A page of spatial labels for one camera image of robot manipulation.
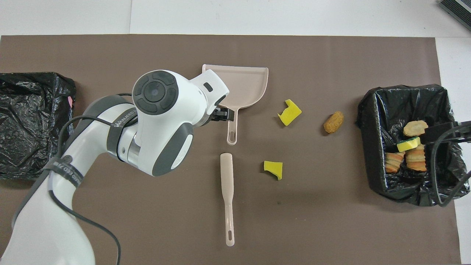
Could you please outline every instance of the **round button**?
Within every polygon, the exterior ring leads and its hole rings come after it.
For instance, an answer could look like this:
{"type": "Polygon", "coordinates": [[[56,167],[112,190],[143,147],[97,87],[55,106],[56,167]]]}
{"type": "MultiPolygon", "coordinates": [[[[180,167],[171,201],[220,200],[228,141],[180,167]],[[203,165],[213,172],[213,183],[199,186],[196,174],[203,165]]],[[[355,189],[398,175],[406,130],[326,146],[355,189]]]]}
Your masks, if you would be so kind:
{"type": "Polygon", "coordinates": [[[150,82],[144,88],[144,97],[150,102],[158,102],[165,95],[165,87],[159,82],[150,82]]]}

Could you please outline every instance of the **sponge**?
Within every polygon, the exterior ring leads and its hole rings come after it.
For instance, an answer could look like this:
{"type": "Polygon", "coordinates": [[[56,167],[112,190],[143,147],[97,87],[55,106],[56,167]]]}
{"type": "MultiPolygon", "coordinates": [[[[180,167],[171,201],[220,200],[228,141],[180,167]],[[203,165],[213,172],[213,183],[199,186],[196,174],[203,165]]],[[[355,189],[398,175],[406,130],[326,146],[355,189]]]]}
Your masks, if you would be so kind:
{"type": "Polygon", "coordinates": [[[282,178],[283,172],[283,163],[282,162],[271,162],[271,161],[263,161],[263,170],[270,171],[273,175],[275,175],[278,180],[282,178]]]}
{"type": "Polygon", "coordinates": [[[412,137],[405,141],[400,141],[397,143],[399,152],[407,151],[414,149],[420,144],[420,138],[418,136],[412,137]]]}
{"type": "Polygon", "coordinates": [[[280,117],[285,126],[288,126],[302,111],[291,99],[287,99],[285,102],[288,107],[284,109],[281,115],[278,114],[278,117],[280,117]]]}

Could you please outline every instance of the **bin lined with black bag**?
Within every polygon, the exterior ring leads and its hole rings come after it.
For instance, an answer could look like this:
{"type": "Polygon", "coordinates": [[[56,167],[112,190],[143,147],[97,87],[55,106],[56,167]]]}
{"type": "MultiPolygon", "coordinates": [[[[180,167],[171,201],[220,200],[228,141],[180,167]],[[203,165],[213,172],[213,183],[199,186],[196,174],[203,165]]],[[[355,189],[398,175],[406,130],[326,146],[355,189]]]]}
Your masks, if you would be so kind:
{"type": "Polygon", "coordinates": [[[0,74],[0,179],[41,174],[72,118],[75,93],[74,81],[57,73],[0,74]]]}
{"type": "MultiPolygon", "coordinates": [[[[388,174],[384,167],[385,153],[397,152],[396,144],[408,138],[403,134],[404,126],[416,120],[429,127],[454,121],[447,90],[436,84],[371,89],[358,105],[356,124],[361,129],[370,188],[396,202],[433,206],[437,202],[430,181],[432,145],[425,145],[426,172],[408,169],[402,163],[397,173],[388,174]]],[[[466,174],[460,146],[440,144],[436,161],[439,196],[447,198],[466,174]]],[[[454,199],[469,192],[465,183],[454,199]]]]}

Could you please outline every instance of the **brown table surface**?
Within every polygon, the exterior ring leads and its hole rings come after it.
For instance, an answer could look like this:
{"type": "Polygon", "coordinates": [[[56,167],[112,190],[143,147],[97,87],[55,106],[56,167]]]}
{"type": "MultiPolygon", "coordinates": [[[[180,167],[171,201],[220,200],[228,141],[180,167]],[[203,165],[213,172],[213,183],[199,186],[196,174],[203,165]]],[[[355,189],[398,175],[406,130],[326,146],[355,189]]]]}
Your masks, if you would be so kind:
{"type": "MultiPolygon", "coordinates": [[[[116,234],[121,264],[460,263],[454,205],[398,204],[371,191],[354,125],[371,88],[440,84],[433,38],[63,35],[2,36],[0,44],[0,72],[55,71],[74,79],[75,115],[99,97],[130,92],[143,73],[168,69],[193,78],[202,64],[268,67],[267,91],[239,112],[235,146],[226,144],[226,123],[196,128],[188,157],[165,176],[107,154],[98,158],[73,207],[116,234]],[[286,99],[303,111],[288,127],[276,115],[286,99]],[[322,124],[337,110],[345,122],[326,136],[322,124]],[[223,152],[234,156],[231,248],[223,152]],[[284,163],[283,180],[263,172],[264,160],[284,163]]],[[[0,253],[26,193],[0,185],[0,253]]],[[[81,225],[97,264],[113,264],[113,240],[81,225]]]]}

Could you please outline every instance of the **black cable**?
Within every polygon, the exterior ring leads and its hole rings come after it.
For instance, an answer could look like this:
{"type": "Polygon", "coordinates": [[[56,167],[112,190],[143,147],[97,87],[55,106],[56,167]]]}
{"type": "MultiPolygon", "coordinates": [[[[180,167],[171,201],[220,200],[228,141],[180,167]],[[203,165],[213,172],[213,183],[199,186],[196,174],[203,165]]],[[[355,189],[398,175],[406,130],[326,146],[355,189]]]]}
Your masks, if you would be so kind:
{"type": "Polygon", "coordinates": [[[437,185],[437,173],[436,173],[436,170],[435,170],[435,160],[437,158],[437,150],[439,148],[439,145],[443,142],[443,140],[448,135],[450,135],[453,132],[456,132],[457,130],[459,130],[461,128],[465,128],[465,127],[469,127],[469,126],[470,125],[468,123],[466,123],[466,124],[461,124],[461,125],[458,125],[454,128],[451,128],[448,131],[444,132],[442,135],[440,135],[440,137],[438,137],[437,140],[435,141],[435,143],[433,144],[432,153],[431,153],[431,162],[430,162],[430,167],[431,167],[431,169],[430,169],[430,178],[432,180],[433,191],[435,192],[435,194],[437,196],[436,197],[437,204],[440,205],[441,207],[445,207],[451,200],[453,200],[453,197],[455,197],[455,195],[459,192],[459,190],[461,189],[461,186],[463,186],[463,184],[466,181],[468,181],[468,179],[471,177],[471,171],[469,171],[466,175],[463,176],[463,179],[461,179],[458,182],[458,184],[451,190],[450,194],[445,199],[445,201],[442,201],[441,198],[440,198],[440,192],[439,192],[438,185],[437,185]]]}
{"type": "MultiPolygon", "coordinates": [[[[106,121],[104,119],[100,119],[98,117],[94,117],[94,116],[88,116],[88,115],[81,115],[81,116],[77,116],[77,117],[74,117],[72,118],[70,121],[66,122],[64,126],[62,126],[62,129],[60,130],[60,133],[59,133],[59,138],[57,140],[57,154],[56,156],[58,157],[62,157],[63,155],[63,142],[64,142],[64,135],[65,135],[65,132],[67,130],[67,128],[69,127],[69,125],[76,121],[76,120],[94,120],[94,121],[99,121],[99,122],[102,122],[106,125],[111,125],[111,122],[109,121],[106,121]]],[[[88,223],[88,224],[91,224],[101,230],[103,230],[104,232],[106,232],[108,235],[110,235],[113,240],[115,241],[116,243],[116,246],[118,248],[118,254],[117,254],[117,259],[116,259],[116,265],[119,265],[120,263],[120,260],[121,260],[121,245],[119,244],[119,240],[118,238],[111,232],[109,231],[106,227],[78,214],[77,212],[73,211],[72,209],[70,209],[69,207],[65,206],[55,195],[54,195],[54,192],[51,190],[49,190],[49,196],[51,197],[51,199],[54,201],[54,203],[59,206],[59,208],[61,208],[62,210],[70,213],[71,215],[79,218],[80,220],[88,223]]]]}

